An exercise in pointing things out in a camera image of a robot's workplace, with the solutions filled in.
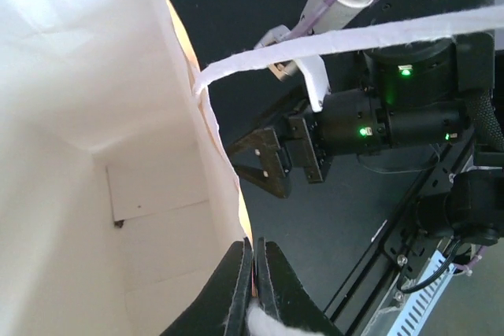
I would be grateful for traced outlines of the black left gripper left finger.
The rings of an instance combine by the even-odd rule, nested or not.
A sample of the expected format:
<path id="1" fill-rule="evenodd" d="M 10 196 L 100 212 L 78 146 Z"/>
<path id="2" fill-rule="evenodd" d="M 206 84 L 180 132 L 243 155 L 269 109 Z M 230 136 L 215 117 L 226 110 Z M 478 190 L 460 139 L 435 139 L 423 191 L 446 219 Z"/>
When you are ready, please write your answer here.
<path id="1" fill-rule="evenodd" d="M 253 251 L 247 239 L 233 242 L 200 294 L 162 333 L 165 336 L 246 335 Z"/>

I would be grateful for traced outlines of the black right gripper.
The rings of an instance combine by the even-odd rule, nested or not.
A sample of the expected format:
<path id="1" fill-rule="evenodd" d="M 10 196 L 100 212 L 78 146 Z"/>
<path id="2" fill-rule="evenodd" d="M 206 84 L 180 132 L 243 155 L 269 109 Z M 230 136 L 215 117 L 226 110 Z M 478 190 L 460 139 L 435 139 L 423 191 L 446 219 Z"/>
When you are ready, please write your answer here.
<path id="1" fill-rule="evenodd" d="M 250 133 L 225 152 L 231 160 L 253 150 L 260 167 L 232 163 L 235 173 L 276 198 L 287 198 L 292 168 L 301 168 L 309 183 L 322 183 L 333 157 L 379 150 L 381 113 L 382 101 L 374 90 L 329 94 L 316 113 L 306 88 L 297 85 L 257 116 Z"/>

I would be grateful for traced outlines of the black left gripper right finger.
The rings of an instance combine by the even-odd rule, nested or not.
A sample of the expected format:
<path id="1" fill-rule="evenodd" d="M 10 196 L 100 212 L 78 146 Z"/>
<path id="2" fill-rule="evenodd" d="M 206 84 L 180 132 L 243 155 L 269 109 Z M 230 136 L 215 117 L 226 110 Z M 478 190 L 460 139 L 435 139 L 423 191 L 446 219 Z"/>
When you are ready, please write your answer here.
<path id="1" fill-rule="evenodd" d="M 322 335 L 341 331 L 317 307 L 275 242 L 258 239 L 256 287 L 262 309 L 286 326 Z"/>

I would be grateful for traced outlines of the brown paper takeout bag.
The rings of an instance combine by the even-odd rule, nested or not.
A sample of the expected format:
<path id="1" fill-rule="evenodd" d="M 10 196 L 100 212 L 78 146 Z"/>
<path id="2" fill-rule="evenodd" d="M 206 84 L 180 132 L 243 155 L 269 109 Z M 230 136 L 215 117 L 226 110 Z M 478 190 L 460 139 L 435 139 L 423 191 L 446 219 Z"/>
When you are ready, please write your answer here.
<path id="1" fill-rule="evenodd" d="M 1 0 L 1 332 L 160 335 L 251 230 L 209 86 L 503 26 L 501 6 L 330 31 L 200 69 L 169 0 Z M 287 327 L 252 294 L 247 334 Z"/>

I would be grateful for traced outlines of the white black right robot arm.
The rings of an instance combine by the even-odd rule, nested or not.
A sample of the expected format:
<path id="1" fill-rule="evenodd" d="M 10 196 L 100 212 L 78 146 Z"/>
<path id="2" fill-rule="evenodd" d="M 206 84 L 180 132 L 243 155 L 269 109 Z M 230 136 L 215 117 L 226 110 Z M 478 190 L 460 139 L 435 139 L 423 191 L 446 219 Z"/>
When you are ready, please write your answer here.
<path id="1" fill-rule="evenodd" d="M 277 198 L 289 196 L 294 168 L 318 184 L 338 161 L 457 142 L 471 127 L 501 141 L 491 104 L 476 114 L 476 98 L 495 83 L 492 30 L 328 55 L 324 66 L 321 107 L 294 90 L 226 149 L 229 157 L 254 153 L 259 165 L 237 165 L 239 177 Z"/>

